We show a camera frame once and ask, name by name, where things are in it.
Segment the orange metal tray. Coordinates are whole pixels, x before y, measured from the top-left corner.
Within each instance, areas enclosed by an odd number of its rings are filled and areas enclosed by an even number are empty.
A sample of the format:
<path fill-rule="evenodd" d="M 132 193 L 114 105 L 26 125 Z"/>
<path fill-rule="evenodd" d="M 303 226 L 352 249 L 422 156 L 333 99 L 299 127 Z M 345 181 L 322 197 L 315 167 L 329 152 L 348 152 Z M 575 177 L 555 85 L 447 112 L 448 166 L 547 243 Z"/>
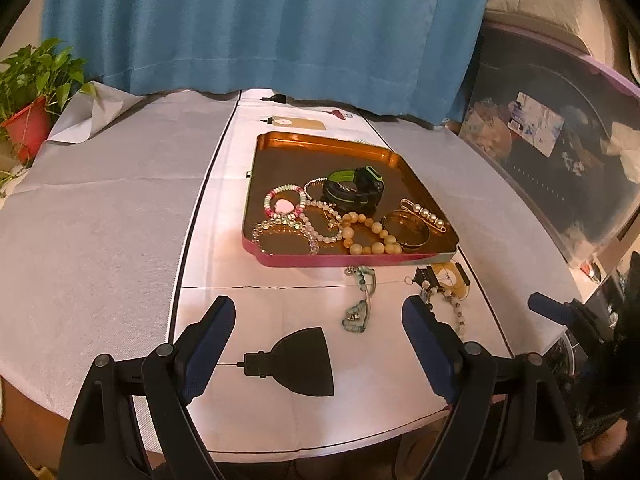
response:
<path fill-rule="evenodd" d="M 449 260 L 459 237 L 389 148 L 269 131 L 258 136 L 242 244 L 264 266 L 399 266 Z"/>

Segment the clear storage bin purple lid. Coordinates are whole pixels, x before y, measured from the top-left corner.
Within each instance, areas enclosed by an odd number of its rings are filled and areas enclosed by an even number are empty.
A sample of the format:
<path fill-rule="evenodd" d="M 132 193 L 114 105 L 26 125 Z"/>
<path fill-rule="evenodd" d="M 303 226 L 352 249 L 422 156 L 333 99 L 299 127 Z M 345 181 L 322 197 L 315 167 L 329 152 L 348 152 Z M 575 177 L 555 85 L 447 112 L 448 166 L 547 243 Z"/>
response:
<path fill-rule="evenodd" d="M 588 56 L 485 26 L 460 136 L 577 266 L 639 208 L 639 88 Z"/>

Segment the potted green plant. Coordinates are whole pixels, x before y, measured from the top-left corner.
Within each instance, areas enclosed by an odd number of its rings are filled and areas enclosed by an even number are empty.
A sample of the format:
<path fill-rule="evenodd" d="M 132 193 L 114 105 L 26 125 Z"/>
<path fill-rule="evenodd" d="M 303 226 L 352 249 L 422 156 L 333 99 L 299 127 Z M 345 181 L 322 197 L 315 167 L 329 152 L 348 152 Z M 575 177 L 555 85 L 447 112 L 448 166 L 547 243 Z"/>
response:
<path fill-rule="evenodd" d="M 54 122 L 72 97 L 87 88 L 85 64 L 55 37 L 2 58 L 1 139 L 21 168 L 32 166 Z"/>

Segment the blue curtain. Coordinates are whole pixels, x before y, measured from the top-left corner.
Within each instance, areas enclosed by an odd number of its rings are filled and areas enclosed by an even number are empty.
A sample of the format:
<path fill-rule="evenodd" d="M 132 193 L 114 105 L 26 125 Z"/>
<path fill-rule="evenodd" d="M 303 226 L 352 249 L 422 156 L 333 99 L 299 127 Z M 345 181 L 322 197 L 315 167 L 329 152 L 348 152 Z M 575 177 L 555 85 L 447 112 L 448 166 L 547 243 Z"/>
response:
<path fill-rule="evenodd" d="M 134 94 L 267 88 L 437 124 L 487 0 L 46 0 L 42 33 Z"/>

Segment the green black smartwatch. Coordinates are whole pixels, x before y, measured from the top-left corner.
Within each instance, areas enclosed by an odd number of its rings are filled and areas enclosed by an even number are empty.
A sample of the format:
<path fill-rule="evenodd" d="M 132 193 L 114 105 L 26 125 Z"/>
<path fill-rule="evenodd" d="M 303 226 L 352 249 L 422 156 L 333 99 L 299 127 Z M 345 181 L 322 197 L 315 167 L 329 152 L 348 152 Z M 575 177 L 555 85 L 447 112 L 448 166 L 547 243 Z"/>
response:
<path fill-rule="evenodd" d="M 372 166 L 336 170 L 322 185 L 322 197 L 343 214 L 373 214 L 384 191 L 384 180 Z"/>

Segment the pearl safety pin brooch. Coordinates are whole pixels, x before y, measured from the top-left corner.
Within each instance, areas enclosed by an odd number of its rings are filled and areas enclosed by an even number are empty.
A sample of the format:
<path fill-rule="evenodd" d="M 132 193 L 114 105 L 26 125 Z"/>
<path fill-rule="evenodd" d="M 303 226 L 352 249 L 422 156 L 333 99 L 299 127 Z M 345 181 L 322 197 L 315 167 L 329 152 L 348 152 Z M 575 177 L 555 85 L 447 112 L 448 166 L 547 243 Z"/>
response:
<path fill-rule="evenodd" d="M 425 206 L 408 198 L 402 198 L 399 205 L 402 210 L 420 219 L 433 231 L 439 233 L 445 233 L 447 231 L 447 222 Z"/>

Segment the grey white table cloth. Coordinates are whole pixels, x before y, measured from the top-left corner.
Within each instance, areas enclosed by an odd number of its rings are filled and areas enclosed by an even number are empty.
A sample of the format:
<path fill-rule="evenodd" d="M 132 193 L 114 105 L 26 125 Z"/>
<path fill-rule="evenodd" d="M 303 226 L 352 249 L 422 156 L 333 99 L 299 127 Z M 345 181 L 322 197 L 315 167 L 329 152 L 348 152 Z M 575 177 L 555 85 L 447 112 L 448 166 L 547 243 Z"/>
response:
<path fill-rule="evenodd" d="M 48 142 L 1 211 L 1 375 L 70 416 L 93 359 L 145 356 L 230 297 L 236 324 L 191 405 L 209 451 L 271 462 L 356 448 L 420 427 L 444 408 L 401 326 L 410 266 L 380 266 L 372 314 L 343 268 L 263 266 L 243 245 L 259 91 L 150 99 L 92 139 Z M 306 326 L 326 333 L 334 396 L 296 396 L 235 363 Z"/>

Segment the beige fabric storage box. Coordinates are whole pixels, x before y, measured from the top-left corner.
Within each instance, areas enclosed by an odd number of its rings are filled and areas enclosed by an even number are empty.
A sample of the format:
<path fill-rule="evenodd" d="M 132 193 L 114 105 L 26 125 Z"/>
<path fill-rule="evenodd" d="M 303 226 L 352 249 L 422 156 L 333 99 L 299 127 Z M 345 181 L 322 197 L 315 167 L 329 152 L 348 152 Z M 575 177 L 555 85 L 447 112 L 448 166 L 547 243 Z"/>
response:
<path fill-rule="evenodd" d="M 608 0 L 487 0 L 485 18 L 561 41 L 602 62 L 612 60 L 618 40 Z"/>

